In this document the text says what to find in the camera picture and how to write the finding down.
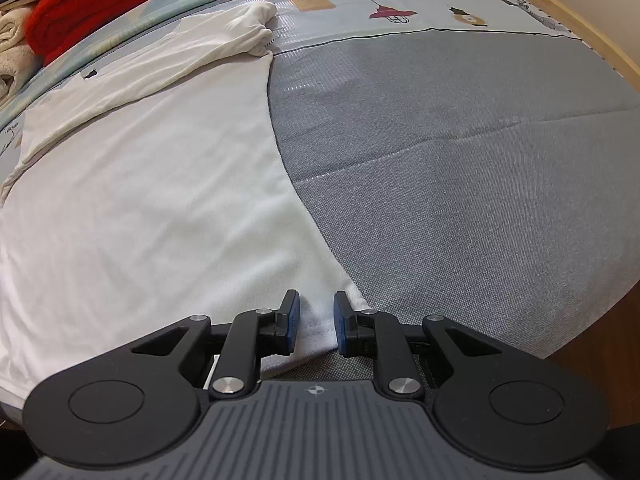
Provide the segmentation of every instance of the bed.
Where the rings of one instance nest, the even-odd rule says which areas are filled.
[[[215,13],[265,2],[269,53],[66,130],[46,113],[186,24],[215,31]],[[546,357],[640,276],[639,122],[628,82],[525,0],[150,0],[0,110],[0,402],[289,287],[299,344],[266,374],[371,373],[335,357],[343,289],[358,309],[444,314]]]

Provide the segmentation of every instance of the gray mat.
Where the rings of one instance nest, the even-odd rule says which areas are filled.
[[[588,47],[427,31],[276,56],[284,164],[370,306],[539,356],[640,278],[640,96]]]

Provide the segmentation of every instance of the brown floor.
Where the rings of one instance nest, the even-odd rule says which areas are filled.
[[[640,423],[640,282],[549,359],[599,387],[612,428]]]

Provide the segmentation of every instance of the silver screw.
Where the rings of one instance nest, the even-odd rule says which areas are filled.
[[[398,377],[389,383],[389,389],[396,394],[414,394],[420,389],[420,383],[411,377]]]
[[[234,394],[244,388],[244,382],[237,377],[220,377],[213,381],[213,389],[219,394]]]

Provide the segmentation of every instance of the wooden bed frame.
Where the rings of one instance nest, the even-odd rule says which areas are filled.
[[[604,33],[559,0],[527,1],[577,34],[640,92],[640,67]],[[600,388],[609,400],[612,428],[640,423],[640,282],[549,359]]]

